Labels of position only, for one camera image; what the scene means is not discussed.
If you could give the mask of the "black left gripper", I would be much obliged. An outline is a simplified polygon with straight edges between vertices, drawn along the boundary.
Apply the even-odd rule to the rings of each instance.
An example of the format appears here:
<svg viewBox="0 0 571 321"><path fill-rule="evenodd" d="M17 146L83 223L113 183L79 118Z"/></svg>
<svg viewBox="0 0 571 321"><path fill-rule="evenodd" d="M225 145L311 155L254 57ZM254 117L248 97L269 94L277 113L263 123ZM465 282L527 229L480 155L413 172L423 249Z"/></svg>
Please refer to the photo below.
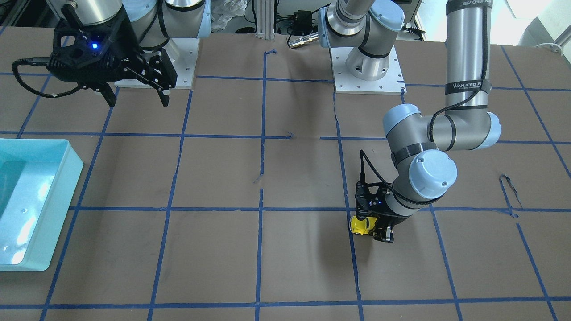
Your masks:
<svg viewBox="0 0 571 321"><path fill-rule="evenodd" d="M375 217L365 218L365 229L366 234L369 236L374 236L374 240L393 243L394 235L393 228L395 225L402 223L411 215L402 216L394 213L392 211L374 211Z"/></svg>

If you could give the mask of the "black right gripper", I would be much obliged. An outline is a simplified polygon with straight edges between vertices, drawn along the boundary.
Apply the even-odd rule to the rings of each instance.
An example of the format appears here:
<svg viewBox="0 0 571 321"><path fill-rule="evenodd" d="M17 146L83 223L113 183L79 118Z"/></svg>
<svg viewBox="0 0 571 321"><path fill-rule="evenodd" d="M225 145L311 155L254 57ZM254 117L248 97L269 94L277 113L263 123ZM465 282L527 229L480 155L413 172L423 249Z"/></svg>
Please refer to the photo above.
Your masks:
<svg viewBox="0 0 571 321"><path fill-rule="evenodd" d="M157 90L163 106L177 84L177 72L165 49L143 53L125 9L100 24L85 25L77 9L63 9L54 31L48 71L60 81L77 82L100 93L110 107L116 94L107 82L135 79Z"/></svg>

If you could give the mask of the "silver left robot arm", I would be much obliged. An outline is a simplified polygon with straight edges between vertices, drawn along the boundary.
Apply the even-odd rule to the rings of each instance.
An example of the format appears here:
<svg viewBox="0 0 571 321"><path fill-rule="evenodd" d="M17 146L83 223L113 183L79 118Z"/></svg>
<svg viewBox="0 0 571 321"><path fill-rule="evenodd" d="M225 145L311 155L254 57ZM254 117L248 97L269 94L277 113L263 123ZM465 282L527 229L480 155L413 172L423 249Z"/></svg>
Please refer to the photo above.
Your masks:
<svg viewBox="0 0 571 321"><path fill-rule="evenodd" d="M431 117L414 104L399 104L383 118L398 172L389 183L365 181L371 161L360 151L356 213L349 229L381 242L393 242L393 229L418 210L438 201L458 175L448 152L493 146L501 136L498 117L488 111L491 0L449 0L445 107ZM377 81L389 69L389 55L404 25L404 12L391 0L335 0L319 10L322 47L350 47L346 66L352 76ZM377 187L375 193L370 188Z"/></svg>

